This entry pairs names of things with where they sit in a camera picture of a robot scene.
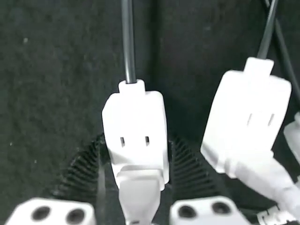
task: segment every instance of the extension cord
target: extension cord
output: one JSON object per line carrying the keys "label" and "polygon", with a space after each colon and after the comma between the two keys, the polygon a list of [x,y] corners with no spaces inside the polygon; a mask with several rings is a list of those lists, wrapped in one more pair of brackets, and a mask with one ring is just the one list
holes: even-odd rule
{"label": "extension cord", "polygon": [[300,191],[271,151],[291,84],[270,75],[274,62],[248,58],[244,71],[224,74],[213,100],[201,153],[218,173],[238,178],[300,218]]}
{"label": "extension cord", "polygon": [[169,182],[167,154],[167,124],[164,99],[158,91],[145,91],[143,80],[119,83],[119,93],[113,93],[103,111],[103,128],[110,154],[112,170],[120,188],[118,174],[123,167],[137,170],[159,170],[163,183]]}

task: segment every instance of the dark fabric surface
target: dark fabric surface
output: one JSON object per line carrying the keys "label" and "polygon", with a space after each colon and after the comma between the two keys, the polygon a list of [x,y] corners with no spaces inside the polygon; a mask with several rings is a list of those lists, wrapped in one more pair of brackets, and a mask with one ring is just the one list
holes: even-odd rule
{"label": "dark fabric surface", "polygon": [[[242,69],[247,57],[256,55],[266,21],[263,4],[142,0],[134,5],[137,77],[148,90],[163,93],[168,127],[198,147],[222,75]],[[298,0],[278,6],[296,74],[299,7]],[[274,46],[269,58],[275,60],[273,74],[285,77]],[[101,110],[123,79],[120,0],[0,1],[0,221],[101,133]],[[297,110],[292,97],[284,124]],[[282,131],[274,152],[295,178],[300,171]],[[238,181],[226,180],[235,200],[268,205]],[[113,210],[117,198],[110,204]]]}

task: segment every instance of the white electrical plug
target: white electrical plug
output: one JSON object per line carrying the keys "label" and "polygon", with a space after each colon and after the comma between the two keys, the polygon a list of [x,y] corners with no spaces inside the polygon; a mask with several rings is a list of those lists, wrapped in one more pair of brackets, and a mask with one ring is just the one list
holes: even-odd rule
{"label": "white electrical plug", "polygon": [[271,148],[287,110],[291,84],[270,75],[274,62],[248,58],[244,71],[223,75],[214,97],[201,153],[219,173],[235,178],[228,160],[260,164]]}
{"label": "white electrical plug", "polygon": [[300,112],[296,113],[295,121],[285,127],[284,135],[288,146],[300,164]]}
{"label": "white electrical plug", "polygon": [[5,225],[96,225],[88,203],[32,198],[18,205]]}
{"label": "white electrical plug", "polygon": [[299,219],[300,191],[271,150],[291,95],[290,82],[270,75],[273,64],[248,58],[244,71],[224,74],[201,153],[218,173],[238,178]]}
{"label": "white electrical plug", "polygon": [[122,81],[119,91],[108,98],[102,111],[105,141],[115,181],[120,187],[124,176],[118,174],[123,167],[131,166],[131,170],[135,168],[146,174],[158,170],[163,180],[160,189],[163,190],[169,182],[163,96],[158,91],[145,91],[143,80],[133,84]]}

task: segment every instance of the power cord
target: power cord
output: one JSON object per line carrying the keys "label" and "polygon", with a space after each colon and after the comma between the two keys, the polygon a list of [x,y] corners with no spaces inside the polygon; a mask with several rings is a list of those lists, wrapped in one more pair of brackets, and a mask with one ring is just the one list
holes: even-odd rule
{"label": "power cord", "polygon": [[[265,10],[268,10],[270,7],[270,1],[269,0],[262,0],[262,1],[263,1]],[[277,41],[278,48],[279,48],[279,53],[282,58],[283,67],[286,71],[289,81],[292,84],[292,92],[297,99],[298,106],[300,107],[300,86],[299,86],[297,77],[295,75],[295,72],[294,72],[294,69],[293,69],[293,66],[291,63],[290,55],[289,55],[289,52],[288,52],[286,44],[285,44],[285,38],[282,34],[282,29],[281,29],[280,23],[277,19],[275,19],[275,21],[274,21],[274,30],[275,30],[276,41]]]}
{"label": "power cord", "polygon": [[126,83],[136,83],[132,0],[122,0],[122,27]]}
{"label": "power cord", "polygon": [[274,31],[274,22],[275,22],[275,15],[276,15],[278,2],[279,0],[273,0],[269,10],[268,20],[266,23],[266,27],[264,29],[261,45],[259,47],[258,54],[257,54],[257,57],[262,60],[265,60],[267,58],[267,54],[269,51],[269,47],[270,47],[270,43]]}

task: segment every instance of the white cable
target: white cable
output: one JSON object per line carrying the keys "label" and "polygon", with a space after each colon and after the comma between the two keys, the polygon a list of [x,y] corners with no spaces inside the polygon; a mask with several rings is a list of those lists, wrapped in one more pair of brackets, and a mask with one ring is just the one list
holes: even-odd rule
{"label": "white cable", "polygon": [[[298,177],[298,181],[295,185],[300,189],[300,177]],[[296,221],[296,218],[288,211],[276,205],[268,210],[258,213],[257,220],[260,225],[284,225]]]}

